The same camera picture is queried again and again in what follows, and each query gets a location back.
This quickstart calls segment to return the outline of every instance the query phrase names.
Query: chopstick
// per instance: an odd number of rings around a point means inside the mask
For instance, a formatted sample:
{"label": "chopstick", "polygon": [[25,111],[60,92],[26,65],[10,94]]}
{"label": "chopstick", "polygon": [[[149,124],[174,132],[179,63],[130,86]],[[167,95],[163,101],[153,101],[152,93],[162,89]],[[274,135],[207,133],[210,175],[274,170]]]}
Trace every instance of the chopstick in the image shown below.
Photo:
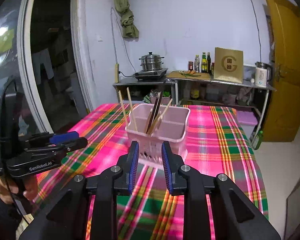
{"label": "chopstick", "polygon": [[172,104],[172,98],[170,99],[169,103],[167,104],[166,108],[164,109],[164,111],[162,112],[162,114],[160,115],[160,118],[163,118],[164,114],[167,112],[169,106],[171,106]]}
{"label": "chopstick", "polygon": [[169,109],[169,106],[171,105],[171,103],[172,103],[172,99],[170,99],[169,103],[167,104],[167,106],[164,109],[164,111],[162,112],[162,114],[160,116],[156,117],[156,119],[152,123],[150,129],[148,130],[147,134],[152,134],[153,131],[157,128],[157,126],[159,126],[161,124],[163,116],[167,112],[167,110]]}
{"label": "chopstick", "polygon": [[150,121],[149,121],[147,130],[146,130],[146,133],[149,132],[149,129],[150,129],[151,125],[153,124],[156,116],[158,115],[159,107],[160,107],[159,99],[160,99],[160,92],[159,92],[159,97],[157,97],[156,100],[155,100],[155,103],[154,103],[154,106],[153,106],[153,110],[152,110],[152,113],[151,113],[151,117],[150,117]]}
{"label": "chopstick", "polygon": [[123,112],[123,118],[124,118],[124,120],[126,122],[126,127],[128,128],[128,120],[127,120],[127,116],[126,116],[126,111],[124,110],[124,105],[123,105],[123,100],[122,100],[122,95],[121,95],[121,91],[120,90],[118,91],[118,94],[119,94],[121,109],[122,109],[122,112]]}
{"label": "chopstick", "polygon": [[129,90],[129,87],[127,87],[127,93],[128,93],[128,98],[129,98],[129,104],[130,104],[130,111],[131,111],[131,117],[132,117],[132,121],[133,121],[133,124],[134,124],[134,129],[135,131],[137,132],[138,131],[138,128],[137,128],[137,123],[136,123],[136,120],[134,119],[134,115],[133,115],[133,106],[132,106],[132,101],[131,101],[131,96],[130,96],[130,90]]}

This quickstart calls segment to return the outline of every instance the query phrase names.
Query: metal screw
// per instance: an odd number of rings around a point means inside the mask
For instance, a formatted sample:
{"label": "metal screw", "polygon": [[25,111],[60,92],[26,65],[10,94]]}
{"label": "metal screw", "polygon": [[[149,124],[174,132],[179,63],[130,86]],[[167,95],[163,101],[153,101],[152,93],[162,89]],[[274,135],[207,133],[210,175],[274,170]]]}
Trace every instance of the metal screw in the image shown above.
{"label": "metal screw", "polygon": [[83,176],[81,174],[74,176],[74,181],[75,182],[80,182],[81,180],[83,180]]}
{"label": "metal screw", "polygon": [[181,166],[181,170],[187,172],[187,171],[190,170],[190,166],[188,166],[188,165],[182,165],[182,166]]}
{"label": "metal screw", "polygon": [[115,165],[115,166],[112,166],[112,167],[111,167],[111,171],[112,171],[112,172],[118,172],[118,171],[120,171],[120,170],[121,170],[120,166]]}
{"label": "metal screw", "polygon": [[220,179],[221,181],[225,181],[225,180],[227,180],[228,179],[228,177],[227,177],[227,175],[226,174],[219,174],[218,175],[218,179]]}

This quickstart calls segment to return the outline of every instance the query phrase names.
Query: green bottle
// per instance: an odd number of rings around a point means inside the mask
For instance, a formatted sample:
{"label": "green bottle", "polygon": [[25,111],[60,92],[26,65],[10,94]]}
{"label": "green bottle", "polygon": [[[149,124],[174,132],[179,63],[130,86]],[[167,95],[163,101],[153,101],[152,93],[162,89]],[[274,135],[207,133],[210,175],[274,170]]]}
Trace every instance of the green bottle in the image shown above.
{"label": "green bottle", "polygon": [[253,142],[253,144],[252,144],[252,148],[254,150],[258,150],[259,149],[260,144],[262,143],[262,139],[263,139],[263,131],[260,130],[258,132],[258,134],[257,134],[257,136],[256,136],[256,138],[255,138],[255,140]]}
{"label": "green bottle", "polygon": [[207,56],[207,69],[208,69],[208,73],[211,74],[211,57],[210,57],[210,53],[208,52],[208,56]]}
{"label": "green bottle", "polygon": [[208,73],[208,63],[205,52],[202,53],[201,73]]}

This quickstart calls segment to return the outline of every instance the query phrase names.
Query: pink utensil holder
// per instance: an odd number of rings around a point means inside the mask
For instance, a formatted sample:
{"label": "pink utensil holder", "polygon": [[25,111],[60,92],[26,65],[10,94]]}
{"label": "pink utensil holder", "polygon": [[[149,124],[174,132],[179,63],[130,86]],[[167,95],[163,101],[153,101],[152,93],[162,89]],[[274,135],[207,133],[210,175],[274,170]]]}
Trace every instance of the pink utensil holder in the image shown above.
{"label": "pink utensil holder", "polygon": [[[160,126],[149,135],[145,134],[146,121],[153,104],[140,104],[133,109],[138,132],[134,130],[132,118],[126,131],[129,143],[137,141],[139,143],[139,162],[163,169],[161,158],[161,145],[164,141],[170,142],[173,153],[186,158],[186,133],[188,130],[189,108],[170,106],[163,116]],[[166,106],[161,105],[159,111],[163,112]]]}

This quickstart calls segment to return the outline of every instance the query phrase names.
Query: human hand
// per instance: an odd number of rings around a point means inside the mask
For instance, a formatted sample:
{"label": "human hand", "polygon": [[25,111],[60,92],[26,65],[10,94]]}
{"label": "human hand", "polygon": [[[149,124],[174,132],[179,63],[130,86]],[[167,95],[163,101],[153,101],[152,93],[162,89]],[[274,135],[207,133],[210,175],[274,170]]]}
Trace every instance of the human hand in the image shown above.
{"label": "human hand", "polygon": [[[23,182],[26,188],[26,190],[23,192],[23,195],[26,199],[31,201],[35,198],[35,196],[38,193],[37,177],[29,176],[26,179],[24,179]],[[8,179],[8,184],[12,193],[17,194],[19,192],[18,186],[12,179]],[[3,176],[0,177],[0,199],[6,204],[12,204],[13,202],[6,185],[6,180]]]}

